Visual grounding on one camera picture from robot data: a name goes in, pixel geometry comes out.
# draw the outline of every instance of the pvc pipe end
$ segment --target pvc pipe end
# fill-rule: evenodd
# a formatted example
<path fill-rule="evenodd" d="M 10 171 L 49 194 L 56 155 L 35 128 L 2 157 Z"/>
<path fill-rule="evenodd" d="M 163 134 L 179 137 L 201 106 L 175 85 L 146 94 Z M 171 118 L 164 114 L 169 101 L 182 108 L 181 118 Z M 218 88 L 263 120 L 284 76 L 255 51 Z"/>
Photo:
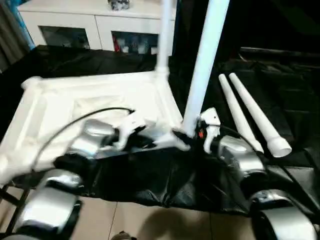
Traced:
<path fill-rule="evenodd" d="M 218 78 L 219 79 L 227 79 L 226 75 L 224 75 L 223 73 L 219 74 Z"/>
<path fill-rule="evenodd" d="M 256 151 L 264 153 L 264 149 L 262 148 L 260 142 L 258 142 L 256 139 L 249 139 L 249 142 L 252 144 L 252 146 L 254 146 Z"/>
<path fill-rule="evenodd" d="M 234 78 L 234 77 L 238 78 L 237 75 L 234 72 L 229 74 L 229 78 Z"/>
<path fill-rule="evenodd" d="M 291 153 L 292 148 L 283 137 L 276 137 L 267 142 L 268 149 L 275 158 L 282 158 Z"/>
<path fill-rule="evenodd" d="M 32 76 L 30 78 L 28 78 L 27 80 L 25 80 L 22 84 L 21 87 L 26 90 L 28 87 L 30 87 L 31 85 L 36 85 L 38 82 L 40 82 L 42 80 L 42 77 L 40 76 Z"/>

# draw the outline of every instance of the white cabinet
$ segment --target white cabinet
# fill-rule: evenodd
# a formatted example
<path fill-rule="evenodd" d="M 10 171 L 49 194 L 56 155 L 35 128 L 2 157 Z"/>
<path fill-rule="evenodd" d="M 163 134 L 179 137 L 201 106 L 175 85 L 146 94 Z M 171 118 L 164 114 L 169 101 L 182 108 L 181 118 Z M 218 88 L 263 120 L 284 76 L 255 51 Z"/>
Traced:
<path fill-rule="evenodd" d="M 169 55 L 175 32 L 177 2 L 173 2 Z M 162 0 L 130 0 L 130 8 L 121 11 L 112 11 L 105 0 L 30 0 L 18 9 L 36 46 L 114 51 L 115 39 L 125 33 L 127 48 L 132 49 L 131 39 L 148 38 L 145 42 L 151 49 L 156 47 L 161 31 Z"/>

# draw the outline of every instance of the tile floor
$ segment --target tile floor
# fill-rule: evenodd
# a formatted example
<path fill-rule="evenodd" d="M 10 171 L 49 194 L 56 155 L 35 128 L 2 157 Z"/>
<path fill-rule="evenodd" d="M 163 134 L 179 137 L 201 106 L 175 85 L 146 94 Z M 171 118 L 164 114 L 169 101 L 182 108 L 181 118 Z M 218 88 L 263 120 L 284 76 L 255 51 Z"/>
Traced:
<path fill-rule="evenodd" d="M 9 192 L 20 197 L 21 190 Z M 250 220 L 180 208 L 147 207 L 136 203 L 82 198 L 80 219 L 72 240 L 108 240 L 125 231 L 138 240 L 254 240 Z M 0 205 L 0 231 L 7 228 L 15 208 Z"/>

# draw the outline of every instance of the curtain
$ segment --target curtain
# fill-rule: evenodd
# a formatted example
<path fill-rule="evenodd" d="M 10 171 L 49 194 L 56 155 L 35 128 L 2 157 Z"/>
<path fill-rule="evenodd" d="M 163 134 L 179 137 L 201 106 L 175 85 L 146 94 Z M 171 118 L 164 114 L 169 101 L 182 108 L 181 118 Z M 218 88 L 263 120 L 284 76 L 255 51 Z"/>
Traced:
<path fill-rule="evenodd" d="M 0 0 L 0 72 L 21 59 L 30 50 L 17 20 Z"/>

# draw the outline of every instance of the black cloth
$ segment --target black cloth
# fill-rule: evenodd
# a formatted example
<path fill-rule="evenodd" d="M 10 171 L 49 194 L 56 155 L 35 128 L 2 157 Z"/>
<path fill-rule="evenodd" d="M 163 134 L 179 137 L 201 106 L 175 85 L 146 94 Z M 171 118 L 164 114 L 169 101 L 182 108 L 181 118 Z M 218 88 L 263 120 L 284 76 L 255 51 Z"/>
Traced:
<path fill-rule="evenodd" d="M 29 77 L 143 72 L 152 71 L 155 63 L 155 56 L 38 46 L 0 76 L 5 83 L 0 90 L 0 135 L 6 132 L 21 99 L 23 90 L 20 85 Z M 194 65 L 171 58 L 169 67 L 169 83 L 183 114 Z M 266 151 L 263 161 L 270 170 L 270 186 L 288 191 L 316 222 L 320 209 L 320 72 L 308 67 L 270 62 L 230 60 L 216 63 L 203 110 L 215 107 L 221 123 L 234 129 L 218 81 L 219 73 L 230 72 L 237 73 L 278 132 L 291 144 L 292 153 L 276 161 L 287 167 L 309 198 L 274 164 L 264 138 L 240 100 L 249 124 Z M 41 175 L 38 174 L 32 185 L 37 184 Z M 26 179 L 26 176 L 16 177 L 13 184 L 26 187 L 31 184 Z M 103 159 L 93 184 L 84 194 L 108 201 L 242 215 L 248 213 L 249 207 L 230 171 L 217 158 L 204 156 L 196 150 L 162 149 Z"/>

